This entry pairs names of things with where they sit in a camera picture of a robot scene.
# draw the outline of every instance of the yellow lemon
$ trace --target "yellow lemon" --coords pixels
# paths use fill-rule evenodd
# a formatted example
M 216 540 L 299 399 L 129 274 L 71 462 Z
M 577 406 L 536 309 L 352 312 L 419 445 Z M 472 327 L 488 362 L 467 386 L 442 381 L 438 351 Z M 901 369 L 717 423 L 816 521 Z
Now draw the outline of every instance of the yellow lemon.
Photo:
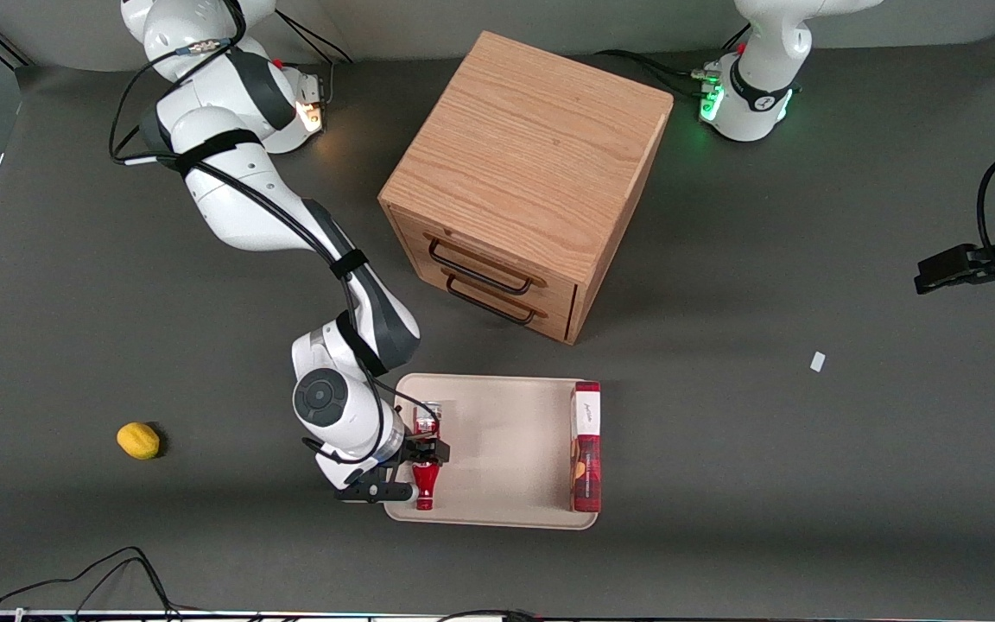
M 117 431 L 117 444 L 136 460 L 149 460 L 159 454 L 159 435 L 148 424 L 127 422 Z

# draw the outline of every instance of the gray tabletop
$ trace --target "gray tabletop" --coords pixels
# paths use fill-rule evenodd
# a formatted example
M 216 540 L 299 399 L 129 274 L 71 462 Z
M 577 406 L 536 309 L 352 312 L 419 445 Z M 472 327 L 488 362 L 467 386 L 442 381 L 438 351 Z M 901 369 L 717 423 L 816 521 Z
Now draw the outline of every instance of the gray tabletop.
M 44 68 L 0 168 L 0 593 L 133 543 L 171 598 L 217 609 L 995 619 L 995 288 L 912 286 L 976 239 L 995 40 L 818 51 L 759 144 L 680 101 L 573 347 L 415 278 L 376 203 L 456 66 L 339 67 L 327 133 L 276 161 L 417 316 L 391 381 L 600 379 L 596 526 L 332 500 L 288 405 L 289 343 L 343 308 L 328 271 L 226 247 L 178 175 L 108 162 L 125 75 Z M 990 212 L 995 233 L 995 188 Z M 127 458 L 129 421 L 161 422 L 170 455 Z M 95 605 L 155 602 L 127 575 Z

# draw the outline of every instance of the black metal handle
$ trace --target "black metal handle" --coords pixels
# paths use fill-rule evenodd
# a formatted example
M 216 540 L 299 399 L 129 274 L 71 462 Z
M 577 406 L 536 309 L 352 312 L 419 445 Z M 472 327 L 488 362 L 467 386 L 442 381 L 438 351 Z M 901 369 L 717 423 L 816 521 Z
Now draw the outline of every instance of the black metal handle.
M 532 286 L 532 279 L 528 278 L 524 279 L 524 284 L 521 287 L 513 288 L 506 286 L 505 283 L 490 279 L 489 276 L 483 275 L 481 272 L 471 270 L 470 268 L 467 268 L 466 265 L 455 263 L 453 260 L 447 259 L 447 257 L 440 257 L 437 253 L 435 253 L 435 248 L 437 248 L 438 245 L 440 245 L 440 240 L 432 238 L 432 243 L 429 244 L 429 256 L 432 260 L 438 264 L 445 265 L 445 267 L 451 268 L 454 271 L 461 272 L 463 275 L 467 275 L 474 280 L 481 281 L 482 283 L 487 284 L 487 286 L 493 287 L 498 291 L 503 291 L 508 295 L 522 295 L 524 292 L 529 291 L 529 287 Z
M 490 311 L 491 314 L 497 315 L 498 318 L 505 318 L 506 320 L 509 320 L 509 322 L 513 322 L 514 324 L 520 324 L 520 326 L 525 326 L 525 324 L 528 324 L 536 317 L 536 311 L 533 308 L 529 308 L 528 310 L 529 314 L 524 316 L 524 318 L 517 318 L 516 315 L 506 314 L 506 312 L 502 311 L 501 308 L 491 307 L 489 306 L 489 304 L 486 304 L 485 302 L 482 302 L 477 298 L 473 298 L 473 296 L 463 294 L 463 292 L 458 291 L 454 287 L 451 287 L 451 283 L 454 282 L 455 282 L 455 275 L 447 275 L 446 287 L 448 294 L 454 295 L 455 298 L 461 298 L 463 300 L 466 300 L 467 302 L 473 304 L 473 306 L 475 307 L 485 308 L 486 311 Z

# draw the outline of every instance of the beige tray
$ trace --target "beige tray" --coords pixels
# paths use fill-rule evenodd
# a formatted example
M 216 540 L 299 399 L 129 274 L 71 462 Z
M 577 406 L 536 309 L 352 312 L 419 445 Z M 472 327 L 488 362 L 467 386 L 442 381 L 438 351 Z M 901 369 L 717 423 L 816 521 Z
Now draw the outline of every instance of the beige tray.
M 440 437 L 451 461 L 440 468 L 434 508 L 383 504 L 395 520 L 585 529 L 597 513 L 570 511 L 570 391 L 575 378 L 409 374 L 398 390 L 440 402 Z M 412 425 L 414 405 L 398 397 Z M 404 467 L 399 481 L 412 481 Z

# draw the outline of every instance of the wooden cabinet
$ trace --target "wooden cabinet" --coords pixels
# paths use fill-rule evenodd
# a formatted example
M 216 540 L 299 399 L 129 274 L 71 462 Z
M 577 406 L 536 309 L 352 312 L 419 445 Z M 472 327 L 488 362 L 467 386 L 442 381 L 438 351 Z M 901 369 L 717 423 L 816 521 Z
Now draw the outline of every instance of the wooden cabinet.
M 379 202 L 421 279 L 574 343 L 673 103 L 484 32 Z

